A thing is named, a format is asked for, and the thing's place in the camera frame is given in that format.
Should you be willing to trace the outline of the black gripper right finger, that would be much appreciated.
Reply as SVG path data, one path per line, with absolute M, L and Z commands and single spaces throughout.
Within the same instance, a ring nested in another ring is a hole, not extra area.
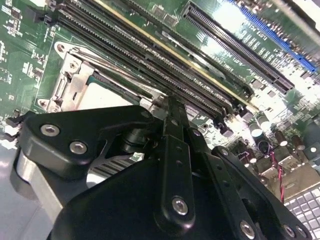
M 196 216 L 185 239 L 312 239 L 308 229 L 229 150 L 209 149 L 196 125 L 187 125 Z

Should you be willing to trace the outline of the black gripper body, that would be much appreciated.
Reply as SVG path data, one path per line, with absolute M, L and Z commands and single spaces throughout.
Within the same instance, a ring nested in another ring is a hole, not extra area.
M 196 221 L 191 150 L 166 134 L 155 155 L 72 199 L 53 240 L 186 240 Z

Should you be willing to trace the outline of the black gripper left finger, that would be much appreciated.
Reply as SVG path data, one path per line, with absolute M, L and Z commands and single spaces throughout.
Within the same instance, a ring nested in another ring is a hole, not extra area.
M 53 222 L 52 237 L 180 237 L 195 222 L 184 105 L 164 120 L 138 105 L 37 114 L 15 171 Z

